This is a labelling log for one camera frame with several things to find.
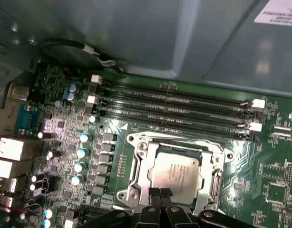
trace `black cable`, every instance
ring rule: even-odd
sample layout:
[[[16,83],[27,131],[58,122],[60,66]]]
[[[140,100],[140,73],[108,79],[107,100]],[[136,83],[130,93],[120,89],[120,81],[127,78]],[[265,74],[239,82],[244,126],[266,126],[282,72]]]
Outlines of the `black cable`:
[[[116,62],[112,60],[112,58],[110,58],[109,56],[102,54],[98,51],[95,51],[94,48],[90,47],[89,45],[80,43],[78,41],[69,40],[69,39],[59,39],[59,38],[49,39],[39,45],[39,52],[41,56],[49,60],[50,62],[54,62],[54,63],[58,62],[59,64],[61,64],[60,61],[58,61],[52,56],[49,56],[48,54],[44,52],[46,48],[53,47],[53,46],[68,46],[68,47],[81,49],[82,51],[85,51],[91,55],[95,55],[97,60],[101,63],[102,66],[111,67],[118,74],[121,74],[124,72],[122,68],[116,66]]]

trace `chip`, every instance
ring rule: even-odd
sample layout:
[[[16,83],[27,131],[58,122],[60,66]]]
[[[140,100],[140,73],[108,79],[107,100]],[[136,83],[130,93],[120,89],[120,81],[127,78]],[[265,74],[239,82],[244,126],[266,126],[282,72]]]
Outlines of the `chip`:
[[[66,218],[67,218],[67,219],[75,219],[75,217],[76,217],[76,213],[75,213],[75,211],[72,210],[72,209],[69,209],[69,210],[67,211]]]
[[[96,175],[90,175],[89,178],[90,178],[90,180],[94,181],[96,178]]]
[[[92,114],[92,108],[93,107],[85,107],[85,115],[90,115],[90,114]]]
[[[97,93],[97,84],[91,84],[89,86],[89,92],[96,94]]]
[[[85,103],[84,102],[78,102],[77,108],[85,108]]]
[[[108,173],[110,170],[111,170],[111,166],[106,165],[106,164],[100,164],[97,167],[97,171],[101,173]]]
[[[95,144],[95,149],[100,149],[102,147],[102,145],[101,144]]]
[[[64,121],[58,121],[57,128],[62,129],[62,128],[64,128],[64,126],[65,126],[65,122]]]
[[[64,198],[65,199],[70,199],[71,198],[71,196],[72,196],[72,192],[71,191],[68,191],[68,190],[65,190],[64,191]]]
[[[96,184],[106,184],[108,182],[108,177],[104,176],[104,175],[97,175],[95,177],[95,183]]]
[[[117,135],[116,134],[104,133],[103,140],[115,141],[116,139],[117,139]]]
[[[102,151],[108,151],[108,152],[111,152],[111,151],[114,151],[114,145],[113,144],[109,144],[109,143],[103,143],[102,146],[101,146],[101,150]]]
[[[92,185],[89,185],[89,186],[87,187],[87,190],[88,190],[88,191],[93,191],[93,186],[92,186]]]
[[[110,162],[112,161],[112,155],[108,153],[101,153],[99,155],[99,161],[100,162]]]
[[[94,186],[93,193],[97,195],[104,195],[107,188],[105,186],[96,185]]]
[[[103,139],[104,138],[104,135],[103,134],[98,134],[97,135],[97,139]]]
[[[52,113],[50,113],[50,112],[45,112],[44,115],[43,115],[43,118],[44,118],[45,120],[50,120],[50,119],[52,119]]]
[[[69,151],[75,151],[75,148],[76,148],[76,145],[75,144],[69,144],[69,146],[68,146],[68,150]]]
[[[52,165],[51,166],[51,172],[56,172],[57,171],[57,166],[56,165]]]
[[[67,207],[61,205],[61,206],[59,207],[58,211],[61,212],[61,213],[66,213],[66,211],[67,211]]]

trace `capacitor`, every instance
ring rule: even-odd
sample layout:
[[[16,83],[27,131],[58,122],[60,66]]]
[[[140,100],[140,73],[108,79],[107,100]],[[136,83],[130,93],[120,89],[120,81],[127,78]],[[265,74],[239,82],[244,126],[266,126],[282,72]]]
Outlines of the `capacitor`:
[[[89,150],[87,148],[80,148],[76,152],[76,155],[78,156],[78,158],[86,157],[89,155]]]
[[[42,182],[36,182],[30,185],[30,190],[35,191],[42,188]]]
[[[62,102],[59,101],[59,100],[57,100],[57,101],[54,103],[54,106],[55,106],[56,108],[61,108],[61,107],[62,107]]]
[[[89,116],[89,122],[90,123],[94,124],[96,122],[96,120],[97,119],[95,118],[95,116],[93,116],[93,115]]]
[[[73,83],[68,85],[68,90],[69,92],[74,93],[74,94],[79,92],[79,88]]]
[[[55,219],[54,218],[50,218],[50,219],[45,219],[42,223],[44,228],[49,228],[49,227],[53,227],[55,224]]]
[[[79,139],[82,143],[86,143],[86,142],[89,142],[92,140],[92,135],[90,135],[88,133],[83,133],[83,134],[81,134]]]
[[[50,218],[54,217],[57,214],[57,209],[56,209],[56,207],[51,207],[51,208],[45,210],[44,214],[45,214],[45,217],[47,219],[50,219]]]
[[[33,183],[38,182],[38,181],[42,181],[44,178],[46,177],[46,175],[44,173],[41,174],[37,174],[31,177],[31,181]]]
[[[60,151],[48,151],[49,158],[56,158],[56,157],[60,157],[60,156],[61,156]]]
[[[78,100],[78,97],[74,93],[68,93],[67,100],[71,102],[76,102]]]
[[[38,138],[39,139],[51,139],[52,138],[52,133],[49,133],[49,132],[39,132],[38,133]]]
[[[83,161],[79,162],[79,163],[76,163],[74,165],[74,171],[75,172],[82,172],[83,170],[85,170],[87,167],[87,164]]]
[[[77,176],[72,177],[71,184],[73,184],[74,186],[77,186],[77,185],[79,185],[81,182],[83,182],[84,179],[85,179],[85,178],[84,178],[83,175],[78,174]]]

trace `red wire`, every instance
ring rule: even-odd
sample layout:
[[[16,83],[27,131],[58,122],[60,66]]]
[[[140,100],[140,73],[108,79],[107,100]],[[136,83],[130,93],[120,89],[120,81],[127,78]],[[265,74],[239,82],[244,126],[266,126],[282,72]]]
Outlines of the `red wire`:
[[[22,208],[10,208],[10,207],[8,207],[6,205],[2,205],[1,203],[0,203],[0,206],[3,207],[3,208],[7,208],[9,210],[17,210],[17,211],[20,211],[20,212],[26,212],[25,209],[22,209]]]

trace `screw hole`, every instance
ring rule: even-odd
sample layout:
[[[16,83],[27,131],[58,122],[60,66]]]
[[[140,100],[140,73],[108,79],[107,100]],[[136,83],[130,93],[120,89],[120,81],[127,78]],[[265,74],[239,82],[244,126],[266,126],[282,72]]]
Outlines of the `screw hole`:
[[[229,153],[228,155],[227,155],[227,158],[228,159],[232,159],[234,156],[231,154],[231,153]]]
[[[125,196],[124,196],[124,194],[123,193],[120,193],[119,195],[118,195],[118,198],[119,199],[123,199]]]

